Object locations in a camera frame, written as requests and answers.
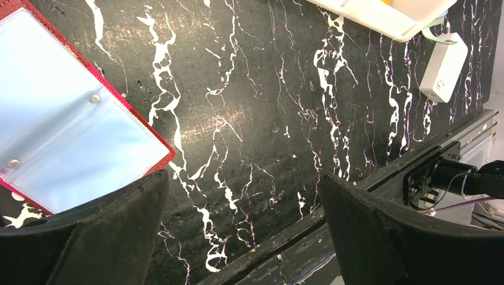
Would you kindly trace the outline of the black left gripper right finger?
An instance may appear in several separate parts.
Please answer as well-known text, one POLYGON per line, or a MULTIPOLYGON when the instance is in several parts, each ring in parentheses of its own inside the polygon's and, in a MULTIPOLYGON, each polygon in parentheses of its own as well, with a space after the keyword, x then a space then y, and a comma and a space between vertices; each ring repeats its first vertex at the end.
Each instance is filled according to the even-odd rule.
POLYGON ((345 284, 502 284, 503 233, 409 210, 330 173, 320 199, 345 284))

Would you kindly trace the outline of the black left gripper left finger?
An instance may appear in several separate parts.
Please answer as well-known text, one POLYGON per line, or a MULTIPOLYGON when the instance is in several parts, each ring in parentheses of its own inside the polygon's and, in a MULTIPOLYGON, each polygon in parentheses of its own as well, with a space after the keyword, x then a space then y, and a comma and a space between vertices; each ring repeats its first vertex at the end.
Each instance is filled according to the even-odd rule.
POLYGON ((1 229, 2 284, 143 284, 169 175, 155 171, 76 208, 1 229))

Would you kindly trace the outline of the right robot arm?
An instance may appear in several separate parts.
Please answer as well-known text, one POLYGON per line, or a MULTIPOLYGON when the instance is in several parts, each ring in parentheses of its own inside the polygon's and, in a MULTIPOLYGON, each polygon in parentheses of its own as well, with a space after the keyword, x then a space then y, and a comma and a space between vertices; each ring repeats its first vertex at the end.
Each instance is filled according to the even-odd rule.
POLYGON ((461 161, 461 143, 436 147, 411 163, 402 174, 403 204, 417 211, 434 208, 448 193, 469 198, 475 195, 503 199, 503 161, 481 167, 461 161))

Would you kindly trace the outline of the red open card holder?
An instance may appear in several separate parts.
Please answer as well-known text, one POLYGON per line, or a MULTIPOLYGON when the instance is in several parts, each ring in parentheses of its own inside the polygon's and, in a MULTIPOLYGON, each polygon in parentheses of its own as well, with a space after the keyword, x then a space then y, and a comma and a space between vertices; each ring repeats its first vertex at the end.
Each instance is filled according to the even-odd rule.
POLYGON ((47 214, 163 169, 175 150, 29 2, 1 2, 1 185, 47 214))

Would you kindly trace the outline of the green open card holder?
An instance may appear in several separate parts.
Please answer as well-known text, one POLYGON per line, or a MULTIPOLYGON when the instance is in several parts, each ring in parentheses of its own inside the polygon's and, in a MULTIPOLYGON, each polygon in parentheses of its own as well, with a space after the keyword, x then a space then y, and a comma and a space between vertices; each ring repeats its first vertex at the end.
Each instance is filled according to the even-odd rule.
POLYGON ((444 17, 439 17, 439 18, 436 18, 434 19, 432 22, 430 22, 428 25, 425 26, 425 28, 423 28, 421 30, 421 34, 426 38, 426 39, 429 39, 431 40, 432 42, 436 42, 436 43, 441 43, 441 44, 444 44, 444 45, 452 45, 454 44, 453 41, 449 40, 449 39, 442 39, 438 36, 435 36, 432 31, 430 30, 431 27, 433 26, 437 26, 437 25, 441 25, 444 23, 444 17))

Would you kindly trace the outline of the white power bank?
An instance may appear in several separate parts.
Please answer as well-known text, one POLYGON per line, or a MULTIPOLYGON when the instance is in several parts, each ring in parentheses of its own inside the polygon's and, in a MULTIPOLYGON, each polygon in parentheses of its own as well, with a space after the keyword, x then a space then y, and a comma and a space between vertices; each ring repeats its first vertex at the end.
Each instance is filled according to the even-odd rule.
POLYGON ((453 44, 435 44, 419 90, 435 103, 448 103, 466 61, 468 47, 458 33, 442 34, 440 38, 453 44))

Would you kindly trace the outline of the white divided plastic tray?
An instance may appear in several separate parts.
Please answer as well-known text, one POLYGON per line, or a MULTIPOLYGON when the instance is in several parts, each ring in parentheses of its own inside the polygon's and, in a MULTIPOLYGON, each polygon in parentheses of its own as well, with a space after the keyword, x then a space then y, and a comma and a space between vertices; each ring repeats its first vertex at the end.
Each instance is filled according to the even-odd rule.
POLYGON ((343 16, 397 42, 407 42, 439 18, 456 0, 309 0, 314 5, 343 16))

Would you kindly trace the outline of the aluminium frame rail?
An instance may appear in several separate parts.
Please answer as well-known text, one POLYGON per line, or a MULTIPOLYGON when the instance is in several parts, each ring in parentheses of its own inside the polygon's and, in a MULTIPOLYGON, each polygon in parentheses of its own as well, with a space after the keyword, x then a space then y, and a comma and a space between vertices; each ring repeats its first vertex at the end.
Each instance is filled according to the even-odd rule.
POLYGON ((491 138, 496 132, 498 116, 497 110, 481 109, 434 138, 422 142, 406 155, 357 183, 357 186, 369 192, 391 190, 393 194, 400 194, 408 189, 410 173, 424 172, 420 176, 427 176, 441 157, 458 162, 463 158, 462 152, 475 147, 487 137, 491 138))

